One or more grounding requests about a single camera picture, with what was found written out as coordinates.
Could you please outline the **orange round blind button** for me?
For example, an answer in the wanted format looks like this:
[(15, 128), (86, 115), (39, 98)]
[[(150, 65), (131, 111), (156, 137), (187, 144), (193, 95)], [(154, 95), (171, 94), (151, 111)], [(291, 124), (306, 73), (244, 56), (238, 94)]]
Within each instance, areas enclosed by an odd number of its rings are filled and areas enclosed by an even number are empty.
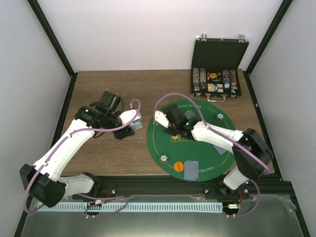
[(175, 162), (173, 166), (176, 172), (182, 172), (184, 170), (184, 164), (182, 162)]

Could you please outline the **blue patterned card deck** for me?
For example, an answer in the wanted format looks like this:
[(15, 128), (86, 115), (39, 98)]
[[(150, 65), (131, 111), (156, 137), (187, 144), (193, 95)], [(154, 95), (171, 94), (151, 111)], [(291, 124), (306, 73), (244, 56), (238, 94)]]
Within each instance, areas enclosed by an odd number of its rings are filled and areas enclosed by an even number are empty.
[(141, 121), (138, 121), (138, 122), (132, 122), (132, 123), (129, 125), (129, 127), (130, 127), (131, 129), (133, 129), (133, 130), (138, 130), (138, 129), (142, 128), (143, 125), (142, 125), (142, 122), (141, 122)]

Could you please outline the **clear round dealer button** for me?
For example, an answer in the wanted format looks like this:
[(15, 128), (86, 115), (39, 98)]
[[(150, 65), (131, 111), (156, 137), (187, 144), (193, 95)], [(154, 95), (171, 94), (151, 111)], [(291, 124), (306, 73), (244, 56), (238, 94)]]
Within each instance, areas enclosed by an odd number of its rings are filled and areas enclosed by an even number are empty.
[(193, 111), (185, 111), (185, 116), (187, 119), (194, 118), (195, 113)]

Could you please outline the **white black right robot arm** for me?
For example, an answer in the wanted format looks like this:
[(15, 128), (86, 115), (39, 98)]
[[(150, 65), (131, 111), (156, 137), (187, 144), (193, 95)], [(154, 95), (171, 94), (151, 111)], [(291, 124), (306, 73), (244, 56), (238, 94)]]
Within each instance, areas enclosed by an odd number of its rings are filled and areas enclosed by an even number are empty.
[(237, 189), (250, 180), (257, 180), (263, 173), (270, 174), (268, 164), (273, 153), (254, 129), (231, 130), (207, 123), (200, 109), (199, 117), (186, 116), (172, 104), (163, 111), (155, 111), (154, 120), (169, 135), (180, 135), (192, 141), (205, 142), (233, 154), (236, 167), (223, 179), (220, 195), (230, 199)]

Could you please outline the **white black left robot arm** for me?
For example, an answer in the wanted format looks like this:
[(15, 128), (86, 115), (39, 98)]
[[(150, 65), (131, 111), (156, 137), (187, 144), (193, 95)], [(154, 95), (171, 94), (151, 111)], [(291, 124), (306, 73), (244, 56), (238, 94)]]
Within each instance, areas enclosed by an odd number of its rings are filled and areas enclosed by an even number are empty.
[(62, 177), (66, 165), (91, 138), (106, 132), (122, 140), (134, 135), (131, 124), (141, 119), (140, 108), (117, 110), (123, 99), (105, 91), (99, 101), (82, 106), (75, 114), (69, 128), (53, 147), (33, 165), (25, 164), (20, 176), (25, 188), (24, 199), (32, 196), (47, 207), (54, 207), (63, 198), (86, 195), (89, 199), (100, 196), (99, 180), (90, 173)]

